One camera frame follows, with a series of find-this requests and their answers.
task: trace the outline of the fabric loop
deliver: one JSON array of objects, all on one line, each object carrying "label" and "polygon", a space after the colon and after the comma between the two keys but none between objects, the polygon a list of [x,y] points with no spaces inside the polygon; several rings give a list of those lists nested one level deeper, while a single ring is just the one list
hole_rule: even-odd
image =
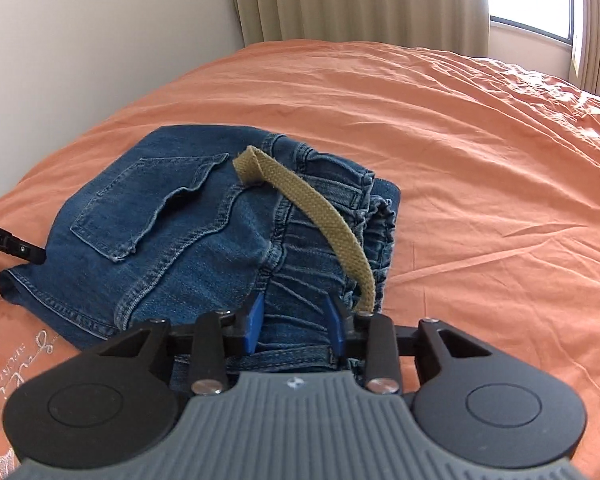
[{"label": "fabric loop", "polygon": [[347,275],[358,282],[361,296],[354,310],[373,311],[376,282],[371,266],[356,235],[336,208],[300,176],[254,146],[248,146],[234,159],[234,168],[243,184],[267,182],[309,217]]}]

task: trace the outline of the wrinkled fabric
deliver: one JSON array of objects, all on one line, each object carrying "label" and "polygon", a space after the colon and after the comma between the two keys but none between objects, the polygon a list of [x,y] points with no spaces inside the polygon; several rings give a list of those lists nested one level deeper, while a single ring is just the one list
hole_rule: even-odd
[{"label": "wrinkled fabric", "polygon": [[121,156],[60,210],[42,266],[0,273],[2,296],[86,348],[136,322],[192,323],[264,292],[256,354],[230,370],[335,368],[322,305],[332,294],[351,309],[357,284],[304,212],[273,186],[241,183],[231,161],[249,145],[337,209],[372,266],[379,310],[398,189],[288,137],[213,125],[160,128]]},{"label": "wrinkled fabric", "polygon": [[[0,199],[0,226],[45,246],[71,195],[156,128],[184,123],[280,132],[395,183],[382,311],[402,325],[444,320],[570,384],[588,417],[573,463],[600,480],[600,98],[449,52],[261,43],[151,92],[41,161]],[[0,253],[0,271],[17,263]],[[0,297],[0,414],[18,378],[74,354]],[[403,381],[418,387],[408,358]],[[1,462],[9,449],[0,423]]]}]

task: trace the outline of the jeans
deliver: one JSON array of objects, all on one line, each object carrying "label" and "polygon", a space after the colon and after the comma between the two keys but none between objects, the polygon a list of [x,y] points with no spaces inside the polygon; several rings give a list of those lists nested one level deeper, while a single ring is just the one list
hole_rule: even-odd
[{"label": "jeans", "polygon": [[[270,185],[240,183],[231,161],[250,144],[340,212],[371,264],[379,310],[397,187],[355,162],[245,126],[149,134],[65,203],[46,262],[1,272],[0,293],[83,349],[145,319],[191,323],[263,291],[256,353],[228,359],[228,369],[334,369],[321,304],[333,294],[352,308],[356,283],[302,211]],[[182,370],[175,376],[180,389]]]}]

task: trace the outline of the back pocket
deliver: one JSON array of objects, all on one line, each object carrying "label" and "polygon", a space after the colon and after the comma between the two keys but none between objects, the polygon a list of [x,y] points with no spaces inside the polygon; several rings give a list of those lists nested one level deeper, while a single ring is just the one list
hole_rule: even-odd
[{"label": "back pocket", "polygon": [[141,158],[94,195],[71,231],[109,260],[120,262],[136,251],[170,199],[199,190],[228,157]]}]

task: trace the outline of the bed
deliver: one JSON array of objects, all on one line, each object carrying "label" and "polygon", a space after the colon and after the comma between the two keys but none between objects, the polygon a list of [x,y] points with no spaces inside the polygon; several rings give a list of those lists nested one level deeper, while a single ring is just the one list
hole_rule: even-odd
[{"label": "bed", "polygon": [[[489,59],[376,43],[261,43],[120,110],[0,199],[44,246],[64,201],[165,124],[247,124],[351,158],[400,187],[384,312],[443,319],[570,384],[600,480],[600,99]],[[0,254],[0,270],[17,262]],[[0,414],[75,349],[0,298]],[[416,389],[405,359],[407,388]],[[0,426],[0,479],[16,466]]]}]

